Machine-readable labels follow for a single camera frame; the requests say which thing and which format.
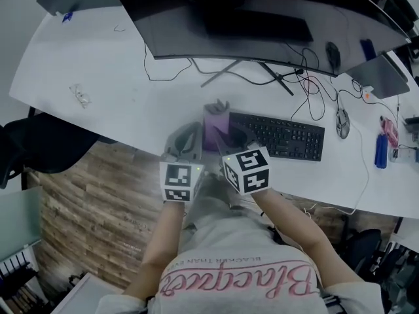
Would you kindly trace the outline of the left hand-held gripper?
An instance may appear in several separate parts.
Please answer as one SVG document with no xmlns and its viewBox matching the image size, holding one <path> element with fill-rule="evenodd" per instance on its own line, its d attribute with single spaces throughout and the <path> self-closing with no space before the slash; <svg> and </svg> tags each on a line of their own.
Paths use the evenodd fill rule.
<svg viewBox="0 0 419 314">
<path fill-rule="evenodd" d="M 160 188 L 163 201 L 192 202 L 204 179 L 202 124 L 192 122 L 167 139 L 160 159 Z"/>
</svg>

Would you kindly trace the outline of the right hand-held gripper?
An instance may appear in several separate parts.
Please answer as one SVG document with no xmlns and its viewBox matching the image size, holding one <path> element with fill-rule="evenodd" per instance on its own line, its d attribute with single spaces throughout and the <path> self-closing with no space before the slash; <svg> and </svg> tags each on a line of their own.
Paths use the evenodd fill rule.
<svg viewBox="0 0 419 314">
<path fill-rule="evenodd" d="M 240 124 L 233 125 L 233 139 L 247 151 L 229 155 L 230 149 L 224 139 L 220 135 L 215 137 L 226 180 L 242 196 L 270 188 L 270 156 L 267 148 L 259 148 L 257 136 Z"/>
</svg>

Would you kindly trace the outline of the purple cloth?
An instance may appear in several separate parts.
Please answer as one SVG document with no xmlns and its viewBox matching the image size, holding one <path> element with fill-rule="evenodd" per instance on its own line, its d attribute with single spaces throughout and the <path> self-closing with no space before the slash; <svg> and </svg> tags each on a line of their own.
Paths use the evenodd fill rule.
<svg viewBox="0 0 419 314">
<path fill-rule="evenodd" d="M 216 130 L 228 134 L 229 130 L 230 103 L 223 103 L 217 99 L 215 103 L 204 105 L 204 140 L 203 149 L 205 151 L 217 151 L 215 140 Z"/>
</svg>

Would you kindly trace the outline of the black keyboard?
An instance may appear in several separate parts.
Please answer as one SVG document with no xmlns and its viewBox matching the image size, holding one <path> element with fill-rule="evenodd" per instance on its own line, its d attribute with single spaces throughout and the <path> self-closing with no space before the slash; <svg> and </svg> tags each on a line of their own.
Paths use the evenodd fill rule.
<svg viewBox="0 0 419 314">
<path fill-rule="evenodd" d="M 319 162 L 325 129 L 319 126 L 244 113 L 230 113 L 230 121 L 250 129 L 274 158 Z"/>
</svg>

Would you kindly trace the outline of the person's right forearm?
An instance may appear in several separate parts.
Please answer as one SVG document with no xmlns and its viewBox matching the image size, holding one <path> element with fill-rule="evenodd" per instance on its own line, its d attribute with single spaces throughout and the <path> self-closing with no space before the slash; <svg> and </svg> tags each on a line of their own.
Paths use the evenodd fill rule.
<svg viewBox="0 0 419 314">
<path fill-rule="evenodd" d="M 300 245 L 312 259 L 325 288 L 362 282 L 339 257 L 321 228 L 279 192 L 269 188 L 251 196 L 277 229 Z"/>
</svg>

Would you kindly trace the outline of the person's left forearm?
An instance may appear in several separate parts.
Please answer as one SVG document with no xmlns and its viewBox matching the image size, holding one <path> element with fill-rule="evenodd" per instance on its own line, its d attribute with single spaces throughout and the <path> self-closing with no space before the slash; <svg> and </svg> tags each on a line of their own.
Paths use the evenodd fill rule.
<svg viewBox="0 0 419 314">
<path fill-rule="evenodd" d="M 184 213 L 183 202 L 164 203 L 139 272 L 124 291 L 125 295 L 145 301 L 158 292 L 164 270 L 178 254 Z"/>
</svg>

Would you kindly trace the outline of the black monitor stand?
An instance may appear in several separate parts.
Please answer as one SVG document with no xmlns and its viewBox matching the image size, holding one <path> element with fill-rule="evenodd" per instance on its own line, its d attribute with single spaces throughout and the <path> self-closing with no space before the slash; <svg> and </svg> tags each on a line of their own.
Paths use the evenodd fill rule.
<svg viewBox="0 0 419 314">
<path fill-rule="evenodd" d="M 225 75 L 228 75 L 238 78 L 253 86 L 267 86 L 269 84 L 277 84 L 281 86 L 289 95 L 294 96 L 294 92 L 287 85 L 289 81 L 286 81 L 286 77 L 291 75 L 298 75 L 303 72 L 302 69 L 299 69 L 290 73 L 281 74 L 273 70 L 266 63 L 246 63 L 242 60 L 234 60 L 226 67 L 218 71 L 205 71 L 199 67 L 194 59 L 192 59 L 191 62 L 201 75 L 208 77 L 208 79 L 200 85 L 201 88 L 204 88 L 210 83 L 223 78 Z"/>
</svg>

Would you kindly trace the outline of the white printed t-shirt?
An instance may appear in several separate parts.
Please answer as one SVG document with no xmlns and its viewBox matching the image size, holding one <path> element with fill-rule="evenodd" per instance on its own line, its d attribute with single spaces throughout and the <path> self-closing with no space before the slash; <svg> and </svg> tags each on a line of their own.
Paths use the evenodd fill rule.
<svg viewBox="0 0 419 314">
<path fill-rule="evenodd" d="M 95 314 L 385 314 L 379 285 L 325 288 L 301 246 L 277 228 L 286 245 L 275 243 L 268 230 L 274 223 L 262 210 L 232 202 L 231 191 L 206 177 L 185 208 L 178 254 L 158 292 L 145 301 L 104 296 Z"/>
</svg>

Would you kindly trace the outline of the black waist pack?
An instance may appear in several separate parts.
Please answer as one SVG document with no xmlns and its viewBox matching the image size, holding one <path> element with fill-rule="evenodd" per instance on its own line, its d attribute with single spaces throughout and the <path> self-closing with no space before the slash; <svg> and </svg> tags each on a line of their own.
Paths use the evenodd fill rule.
<svg viewBox="0 0 419 314">
<path fill-rule="evenodd" d="M 271 232 L 272 234 L 272 240 L 277 243 L 278 245 L 286 245 L 286 242 L 282 239 L 280 233 L 278 232 L 278 230 L 276 229 L 276 227 L 274 226 L 269 226 L 268 230 Z"/>
</svg>

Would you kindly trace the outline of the grey computer mouse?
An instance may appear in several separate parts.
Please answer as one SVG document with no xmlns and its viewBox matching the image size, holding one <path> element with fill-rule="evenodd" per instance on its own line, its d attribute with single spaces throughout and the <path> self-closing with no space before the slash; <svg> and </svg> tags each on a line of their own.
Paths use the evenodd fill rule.
<svg viewBox="0 0 419 314">
<path fill-rule="evenodd" d="M 338 109 L 336 113 L 336 131 L 341 139 L 346 139 L 350 132 L 350 119 L 344 109 Z"/>
</svg>

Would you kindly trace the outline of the curved black monitor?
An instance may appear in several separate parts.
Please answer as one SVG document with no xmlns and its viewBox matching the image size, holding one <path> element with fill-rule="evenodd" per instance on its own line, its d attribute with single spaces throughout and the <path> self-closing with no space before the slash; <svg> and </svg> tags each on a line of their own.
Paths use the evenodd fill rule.
<svg viewBox="0 0 419 314">
<path fill-rule="evenodd" d="M 345 73 L 409 43 L 371 0 L 120 0 L 156 59 L 220 58 Z"/>
</svg>

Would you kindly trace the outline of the black office chair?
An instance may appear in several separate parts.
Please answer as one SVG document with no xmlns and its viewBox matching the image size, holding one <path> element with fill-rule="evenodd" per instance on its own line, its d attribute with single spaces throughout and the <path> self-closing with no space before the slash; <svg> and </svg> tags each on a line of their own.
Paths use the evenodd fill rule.
<svg viewBox="0 0 419 314">
<path fill-rule="evenodd" d="M 390 241 L 382 251 L 382 233 L 379 229 L 358 232 L 349 227 L 349 217 L 342 216 L 344 226 L 336 250 L 343 261 L 362 279 L 379 281 L 389 277 L 394 268 L 401 267 L 403 257 L 416 256 L 414 252 Z"/>
<path fill-rule="evenodd" d="M 63 172 L 98 141 L 115 143 L 47 113 L 0 125 L 0 189 L 26 168 L 41 173 Z"/>
</svg>

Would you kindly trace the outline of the blue folded pouch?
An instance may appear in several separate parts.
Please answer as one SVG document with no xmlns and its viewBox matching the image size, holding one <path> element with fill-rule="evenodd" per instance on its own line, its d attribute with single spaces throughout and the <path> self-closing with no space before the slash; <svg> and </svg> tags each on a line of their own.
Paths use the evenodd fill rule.
<svg viewBox="0 0 419 314">
<path fill-rule="evenodd" d="M 386 169 L 388 159 L 388 138 L 384 134 L 379 134 L 376 139 L 376 152 L 374 164 L 378 169 Z"/>
</svg>

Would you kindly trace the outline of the pink handheld device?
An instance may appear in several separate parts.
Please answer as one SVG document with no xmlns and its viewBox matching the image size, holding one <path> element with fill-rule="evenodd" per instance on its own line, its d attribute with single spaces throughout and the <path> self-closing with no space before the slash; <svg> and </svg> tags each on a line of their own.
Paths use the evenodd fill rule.
<svg viewBox="0 0 419 314">
<path fill-rule="evenodd" d="M 382 131 L 388 138 L 388 142 L 392 148 L 399 147 L 399 132 L 397 126 L 387 117 L 381 116 L 380 117 L 380 125 L 382 127 Z"/>
</svg>

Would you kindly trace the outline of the frosted glass panel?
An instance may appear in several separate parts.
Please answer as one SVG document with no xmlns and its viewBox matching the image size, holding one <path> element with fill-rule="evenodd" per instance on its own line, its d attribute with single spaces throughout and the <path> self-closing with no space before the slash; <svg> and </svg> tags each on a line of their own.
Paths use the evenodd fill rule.
<svg viewBox="0 0 419 314">
<path fill-rule="evenodd" d="M 0 262 L 41 240 L 41 188 L 0 196 Z"/>
</svg>

